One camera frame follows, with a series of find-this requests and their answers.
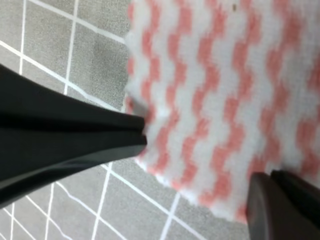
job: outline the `zigzag pattern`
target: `zigzag pattern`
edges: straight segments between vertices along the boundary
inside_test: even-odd
[[[310,92],[315,92],[318,97],[320,96],[320,55],[315,60],[314,69],[308,81],[308,88]],[[296,144],[304,154],[300,175],[312,176],[313,178],[317,177],[320,169],[320,156],[312,149],[316,140],[317,129],[320,127],[320,104],[317,110],[315,119],[302,119],[296,132]]]
[[[175,106],[177,89],[186,81],[187,66],[179,57],[179,43],[183,34],[188,34],[191,31],[192,10],[184,0],[175,0],[179,7],[179,20],[176,30],[169,36],[168,39],[168,55],[175,65],[174,81],[166,89],[166,104],[170,109],[170,116],[167,125],[163,126],[156,138],[156,144],[159,150],[159,157],[155,166],[149,168],[149,172],[153,174],[163,174],[168,162],[170,154],[167,150],[168,140],[173,129],[180,120],[179,110]]]
[[[205,35],[200,43],[198,50],[198,62],[203,65],[205,71],[204,84],[199,86],[192,98],[192,112],[196,117],[196,128],[194,132],[187,136],[182,144],[182,157],[185,169],[180,180],[173,181],[173,187],[180,190],[188,186],[197,173],[197,164],[193,160],[194,149],[198,141],[208,136],[210,120],[202,116],[204,100],[210,93],[217,90],[220,74],[217,66],[212,60],[212,50],[215,40],[224,35],[226,15],[218,7],[216,0],[206,0],[208,9],[212,12],[212,27],[210,32]]]
[[[213,151],[211,168],[217,175],[217,180],[212,191],[204,192],[199,198],[200,203],[208,207],[211,207],[216,199],[226,199],[229,196],[232,190],[231,173],[224,170],[224,165],[231,155],[241,149],[246,136],[243,125],[236,122],[236,116],[241,104],[249,99],[252,90],[254,75],[246,66],[246,62],[250,47],[259,42],[261,34],[261,17],[250,6],[250,0],[241,1],[241,7],[247,14],[246,33],[234,47],[232,62],[239,76],[239,85],[237,93],[227,98],[224,107],[224,119],[230,126],[230,134],[227,142],[217,146]]]
[[[266,70],[273,86],[273,99],[261,113],[259,128],[266,138],[263,153],[256,155],[248,169],[248,178],[253,172],[264,172],[269,161],[278,162],[281,157],[282,143],[275,133],[277,115],[283,114],[288,106],[290,90],[280,78],[286,53],[298,48],[301,40],[302,23],[297,13],[290,9],[289,0],[274,0],[274,11],[281,16],[284,22],[281,42],[273,47],[266,60]]]
[[[285,166],[320,185],[320,57],[292,67],[301,49],[320,52],[320,33],[310,45],[304,29],[320,2],[238,2],[136,1],[128,11],[134,101],[125,105],[148,112],[140,166],[217,216],[244,221],[252,172]],[[318,112],[305,110],[306,99]],[[288,154],[292,145],[301,155]]]

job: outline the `pink and white rug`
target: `pink and white rug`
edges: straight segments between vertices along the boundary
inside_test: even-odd
[[[134,0],[129,17],[140,166],[230,221],[252,172],[320,186],[320,1]]]

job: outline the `tile floor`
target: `tile floor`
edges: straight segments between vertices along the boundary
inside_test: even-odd
[[[59,93],[120,109],[129,0],[0,0],[0,64]],[[0,210],[4,240],[247,240],[130,160],[89,169]]]

